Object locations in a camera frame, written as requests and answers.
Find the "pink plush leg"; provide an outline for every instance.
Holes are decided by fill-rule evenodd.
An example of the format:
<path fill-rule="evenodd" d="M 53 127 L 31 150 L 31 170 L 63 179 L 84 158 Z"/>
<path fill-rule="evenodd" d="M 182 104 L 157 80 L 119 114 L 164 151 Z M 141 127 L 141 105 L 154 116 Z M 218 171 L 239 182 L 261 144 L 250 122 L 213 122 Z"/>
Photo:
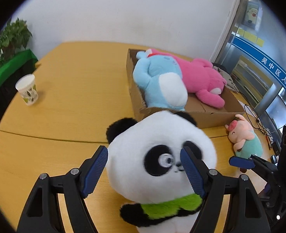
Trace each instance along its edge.
<path fill-rule="evenodd" d="M 205 60 L 205 59 L 201 59 L 201 58 L 194 59 L 191 63 L 200 64 L 200 65 L 202 65 L 203 67 L 213 68 L 213 64 L 212 64 L 210 61 Z"/>
<path fill-rule="evenodd" d="M 208 92 L 206 89 L 202 89 L 196 93 L 196 96 L 200 101 L 208 104 L 212 107 L 221 109 L 225 105 L 225 101 L 219 96 Z"/>

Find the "black eye patch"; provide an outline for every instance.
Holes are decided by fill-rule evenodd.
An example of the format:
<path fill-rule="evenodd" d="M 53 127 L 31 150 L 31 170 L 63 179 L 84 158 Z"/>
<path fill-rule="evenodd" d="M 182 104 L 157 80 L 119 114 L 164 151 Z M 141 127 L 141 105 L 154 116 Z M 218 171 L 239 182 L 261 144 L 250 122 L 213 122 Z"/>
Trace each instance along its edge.
<path fill-rule="evenodd" d="M 167 173 L 174 164 L 172 152 L 166 145 L 151 148 L 144 158 L 144 167 L 148 174 L 161 176 Z"/>
<path fill-rule="evenodd" d="M 198 148 L 197 145 L 195 145 L 193 142 L 191 141 L 185 141 L 183 143 L 183 147 L 189 147 L 189 149 L 191 149 L 191 151 L 193 152 L 193 154 L 195 155 L 195 157 L 197 159 L 202 159 L 202 152 L 201 150 Z"/>

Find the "blue banner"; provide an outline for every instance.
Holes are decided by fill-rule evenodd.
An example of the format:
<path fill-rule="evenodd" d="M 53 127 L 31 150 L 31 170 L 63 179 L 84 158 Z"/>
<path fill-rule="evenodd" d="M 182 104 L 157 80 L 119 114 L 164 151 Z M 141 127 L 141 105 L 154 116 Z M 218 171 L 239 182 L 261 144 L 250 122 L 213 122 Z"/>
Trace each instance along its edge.
<path fill-rule="evenodd" d="M 286 90 L 286 71 L 276 63 L 267 54 L 247 41 L 235 37 L 232 45 L 256 60 L 263 68 L 265 68 Z"/>

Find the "panda head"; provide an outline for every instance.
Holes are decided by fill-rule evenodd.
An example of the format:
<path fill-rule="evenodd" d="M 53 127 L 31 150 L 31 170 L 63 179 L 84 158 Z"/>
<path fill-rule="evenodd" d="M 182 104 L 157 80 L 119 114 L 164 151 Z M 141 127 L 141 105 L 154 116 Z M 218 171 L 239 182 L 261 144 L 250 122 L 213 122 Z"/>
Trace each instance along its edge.
<path fill-rule="evenodd" d="M 192 194 L 180 161 L 188 146 L 208 168 L 216 167 L 212 141 L 184 112 L 154 113 L 140 122 L 124 118 L 106 132 L 109 142 L 106 165 L 111 186 L 138 203 L 160 203 Z"/>

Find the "green collar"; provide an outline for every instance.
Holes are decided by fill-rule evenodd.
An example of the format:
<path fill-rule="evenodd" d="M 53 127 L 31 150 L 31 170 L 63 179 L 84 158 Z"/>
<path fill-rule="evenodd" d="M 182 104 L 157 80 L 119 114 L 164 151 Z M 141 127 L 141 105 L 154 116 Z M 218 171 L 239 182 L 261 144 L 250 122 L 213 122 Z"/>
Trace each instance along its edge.
<path fill-rule="evenodd" d="M 177 215 L 180 209 L 193 211 L 197 209 L 201 203 L 202 199 L 198 194 L 189 194 L 172 201 L 158 204 L 141 204 L 141 207 L 150 219 L 160 219 Z"/>

